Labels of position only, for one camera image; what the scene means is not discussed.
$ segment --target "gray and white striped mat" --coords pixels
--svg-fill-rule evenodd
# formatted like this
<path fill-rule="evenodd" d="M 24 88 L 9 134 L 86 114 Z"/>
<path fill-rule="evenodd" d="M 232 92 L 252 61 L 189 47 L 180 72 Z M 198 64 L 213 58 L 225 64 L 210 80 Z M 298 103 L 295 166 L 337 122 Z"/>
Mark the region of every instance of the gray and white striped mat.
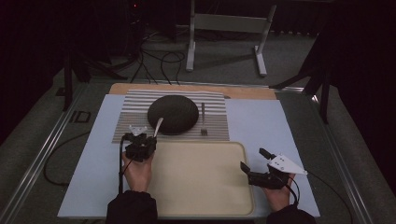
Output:
<path fill-rule="evenodd" d="M 158 139 L 174 140 L 215 140 L 229 141 L 227 113 L 225 109 L 224 95 L 219 92 L 209 91 L 152 91 L 136 90 L 128 91 L 120 112 L 119 121 L 113 136 L 112 143 L 119 143 L 125 133 L 129 133 L 129 126 L 147 127 L 148 136 L 154 134 L 148 121 L 148 110 L 151 104 L 165 95 L 183 95 L 196 103 L 199 110 L 197 123 L 187 132 L 180 135 L 163 135 L 159 133 Z M 208 135 L 201 136 L 202 110 L 201 103 L 205 103 L 205 126 Z"/>

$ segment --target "table surface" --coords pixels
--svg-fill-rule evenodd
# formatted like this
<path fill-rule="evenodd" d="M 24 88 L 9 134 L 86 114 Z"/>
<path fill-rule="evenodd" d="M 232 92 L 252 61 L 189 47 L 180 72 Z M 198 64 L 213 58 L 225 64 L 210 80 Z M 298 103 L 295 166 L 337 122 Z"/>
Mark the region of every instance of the table surface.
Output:
<path fill-rule="evenodd" d="M 191 85 L 191 86 L 177 86 L 177 85 L 149 85 L 149 84 L 114 84 L 109 91 L 109 95 L 104 100 L 102 107 L 106 107 L 107 109 L 103 109 L 99 111 L 96 122 L 92 128 L 92 133 L 87 142 L 87 145 L 84 148 L 83 154 L 81 155 L 80 162 L 78 163 L 78 167 L 76 169 L 75 175 L 73 176 L 72 182 L 70 184 L 69 190 L 66 192 L 66 196 L 64 198 L 64 202 L 61 206 L 61 210 L 58 214 L 59 217 L 104 217 L 106 215 L 106 207 L 96 209 L 94 208 L 97 204 L 108 203 L 111 200 L 111 197 L 114 197 L 117 194 L 117 186 L 101 186 L 96 189 L 98 191 L 95 194 L 95 190 L 91 190 L 87 195 L 86 191 L 84 192 L 84 182 L 85 185 L 90 185 L 91 183 L 87 182 L 87 174 L 92 174 L 92 172 L 87 171 L 87 169 L 95 169 L 87 158 L 90 157 L 90 153 L 92 153 L 93 148 L 102 148 L 99 149 L 104 152 L 104 155 L 99 155 L 100 153 L 95 151 L 96 157 L 107 158 L 109 155 L 112 157 L 116 155 L 116 153 L 111 152 L 111 154 L 106 154 L 106 147 L 118 148 L 119 146 L 115 146 L 115 144 L 109 144 L 107 142 L 101 142 L 102 139 L 106 139 L 106 135 L 111 135 L 113 131 L 109 128 L 108 123 L 103 122 L 106 120 L 110 120 L 107 122 L 117 123 L 118 112 L 123 103 L 123 95 L 128 90 L 162 90 L 162 91 L 215 91 L 215 92 L 223 92 L 227 98 L 226 105 L 227 117 L 229 120 L 229 128 L 230 128 L 230 141 L 235 141 L 241 143 L 247 152 L 247 161 L 252 168 L 252 171 L 256 172 L 265 172 L 266 166 L 262 165 L 265 160 L 261 157 L 258 157 L 259 148 L 262 147 L 262 142 L 265 142 L 265 147 L 269 148 L 287 148 L 289 150 L 290 158 L 296 163 L 302 165 L 298 151 L 292 139 L 292 135 L 290 133 L 289 125 L 286 121 L 285 115 L 283 113 L 283 109 L 280 105 L 280 102 L 276 99 L 275 93 L 267 88 L 249 88 L 249 87 L 225 87 L 225 86 L 199 86 L 199 85 Z M 252 111 L 243 109 L 243 108 L 251 108 Z M 249 117 L 252 116 L 252 119 L 245 119 L 245 121 L 241 120 L 241 117 Z M 262 128 L 258 123 L 265 123 L 266 128 Z M 279 141 L 278 138 L 274 138 L 272 136 L 274 134 L 276 137 L 282 138 L 282 141 Z M 271 151 L 272 153 L 278 154 L 285 151 L 277 151 L 274 149 Z M 112 174 L 112 169 L 117 169 L 118 163 L 111 168 L 110 174 Z M 103 170 L 101 175 L 104 173 L 108 173 L 108 171 Z M 91 175 L 89 178 L 95 179 L 100 178 L 99 176 Z M 300 207 L 305 211 L 308 211 L 313 216 L 319 216 L 318 208 L 315 203 L 315 199 L 312 195 L 311 188 L 307 181 L 306 176 L 298 175 L 296 177 L 296 181 L 299 183 L 300 189 L 302 190 L 302 198 L 300 201 Z M 254 197 L 254 211 L 245 217 L 265 217 L 269 214 L 269 207 L 265 200 L 262 191 L 257 187 L 252 187 L 253 197 Z M 103 195 L 105 192 L 106 196 L 101 199 L 97 199 L 99 195 Z M 91 204 L 85 204 L 87 201 L 81 197 L 90 197 L 95 198 L 91 202 Z"/>

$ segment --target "black disc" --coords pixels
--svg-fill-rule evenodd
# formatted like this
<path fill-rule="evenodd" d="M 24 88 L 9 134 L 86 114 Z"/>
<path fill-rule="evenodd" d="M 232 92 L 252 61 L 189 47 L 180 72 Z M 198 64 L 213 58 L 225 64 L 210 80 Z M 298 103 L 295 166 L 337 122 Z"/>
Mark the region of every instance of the black disc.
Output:
<path fill-rule="evenodd" d="M 163 118 L 160 133 L 181 134 L 191 129 L 197 122 L 197 105 L 181 95 L 166 95 L 154 101 L 148 109 L 148 123 L 155 129 L 159 118 Z"/>

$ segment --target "table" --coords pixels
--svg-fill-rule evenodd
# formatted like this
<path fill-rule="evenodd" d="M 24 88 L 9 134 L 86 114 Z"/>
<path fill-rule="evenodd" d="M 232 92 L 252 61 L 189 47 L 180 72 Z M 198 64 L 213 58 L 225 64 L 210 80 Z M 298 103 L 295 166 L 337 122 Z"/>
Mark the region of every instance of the table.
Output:
<path fill-rule="evenodd" d="M 247 32 L 262 34 L 262 40 L 260 42 L 260 45 L 255 46 L 254 48 L 260 75 L 265 77 L 267 75 L 267 70 L 265 68 L 264 59 L 262 57 L 262 49 L 264 48 L 265 40 L 267 39 L 275 11 L 276 5 L 272 5 L 266 19 L 201 14 L 195 13 L 195 0 L 191 0 L 190 43 L 189 51 L 187 54 L 186 70 L 189 72 L 193 71 L 195 53 L 195 29 Z"/>
<path fill-rule="evenodd" d="M 110 174 L 107 176 L 108 173 L 117 172 L 118 154 L 115 152 L 118 150 L 118 145 L 111 144 L 106 139 L 111 139 L 111 134 L 113 134 L 112 127 L 116 125 L 118 119 L 117 108 L 122 106 L 123 94 L 129 89 L 224 92 L 225 95 L 231 98 L 226 100 L 230 140 L 239 142 L 245 147 L 248 165 L 252 171 L 265 172 L 265 160 L 258 157 L 259 147 L 265 147 L 275 154 L 284 152 L 284 154 L 287 154 L 296 163 L 302 165 L 282 107 L 279 101 L 276 100 L 275 94 L 269 89 L 115 84 L 111 88 L 110 94 L 103 101 L 90 138 L 81 155 L 70 187 L 64 197 L 64 202 L 58 214 L 59 217 L 103 218 L 106 216 L 106 205 L 117 195 L 118 183 L 117 175 Z M 241 119 L 246 116 L 246 113 L 254 119 Z M 95 166 L 95 164 L 108 163 L 107 157 L 112 156 L 114 156 L 114 164 L 110 164 L 107 167 L 104 165 Z M 95 158 L 94 163 L 90 161 L 90 158 Z M 300 208 L 315 217 L 319 216 L 318 208 L 306 176 L 298 175 L 296 181 L 299 183 L 302 191 Z M 265 217 L 269 214 L 270 210 L 266 201 L 263 200 L 264 195 L 262 191 L 255 187 L 252 187 L 252 191 L 255 203 L 254 211 L 246 216 L 237 216 L 238 218 Z M 160 218 L 202 217 L 160 216 Z M 224 217 L 212 215 L 205 216 L 205 218 Z"/>

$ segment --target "gray carpet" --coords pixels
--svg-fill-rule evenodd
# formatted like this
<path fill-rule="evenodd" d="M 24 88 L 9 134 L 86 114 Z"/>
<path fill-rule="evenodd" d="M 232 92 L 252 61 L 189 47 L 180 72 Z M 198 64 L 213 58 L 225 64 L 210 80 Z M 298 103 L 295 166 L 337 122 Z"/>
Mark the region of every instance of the gray carpet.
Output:
<path fill-rule="evenodd" d="M 253 56 L 253 46 L 260 39 L 258 35 L 245 35 L 242 40 L 213 39 L 212 33 L 200 33 L 196 43 L 195 67 L 192 73 L 185 71 L 185 60 L 177 75 L 178 63 L 164 63 L 163 71 L 171 81 L 183 83 L 200 82 L 213 84 L 239 85 L 273 85 L 297 74 L 301 64 L 315 39 L 301 35 L 270 35 L 264 47 L 264 60 L 268 76 L 260 77 Z M 229 38 L 241 37 L 235 34 L 225 34 Z M 177 42 L 166 37 L 154 35 L 143 48 L 146 50 L 177 50 L 187 53 L 187 36 L 181 35 Z M 148 51 L 159 57 L 164 52 Z M 175 55 L 165 58 L 175 61 Z M 164 83 L 161 62 L 158 59 L 144 55 L 144 63 L 148 72 L 158 81 Z M 135 63 L 119 71 L 119 74 L 131 80 L 138 68 Z M 111 79 L 92 71 L 93 78 L 87 89 L 78 99 L 75 110 L 91 112 L 88 123 L 68 123 L 58 146 L 91 129 L 104 95 L 113 83 Z M 147 83 L 146 71 L 142 68 L 135 82 Z M 306 80 L 294 83 L 293 87 L 303 87 Z M 63 85 L 63 72 L 54 79 L 54 86 L 32 108 L 31 112 L 14 130 L 12 135 L 0 148 L 0 208 L 3 210 L 10 196 L 19 185 L 24 172 L 35 155 L 45 143 L 52 127 L 62 114 L 63 98 L 55 96 L 55 92 Z M 354 216 L 354 223 L 359 223 L 349 202 L 339 170 L 334 165 L 329 147 L 331 131 L 337 148 L 346 161 L 347 168 L 352 173 L 356 187 L 361 192 L 363 201 L 373 220 L 373 223 L 395 223 L 396 200 L 387 188 L 386 182 L 376 169 L 375 162 L 361 139 L 356 126 L 338 97 L 337 90 L 331 88 L 329 102 L 329 125 L 323 125 L 318 119 L 318 113 L 312 108 L 309 97 L 300 93 L 282 91 L 276 94 L 284 107 L 290 128 L 299 148 L 306 169 L 322 177 L 346 201 Z M 88 135 L 81 136 L 60 147 L 51 158 L 48 175 L 57 182 L 70 181 L 79 155 Z M 311 187 L 318 203 L 321 217 L 318 223 L 349 223 L 346 207 L 341 200 L 321 181 L 309 176 Z M 66 188 L 51 185 L 43 175 L 39 175 L 26 201 L 17 214 L 14 223 L 93 223 L 84 220 L 57 218 Z"/>

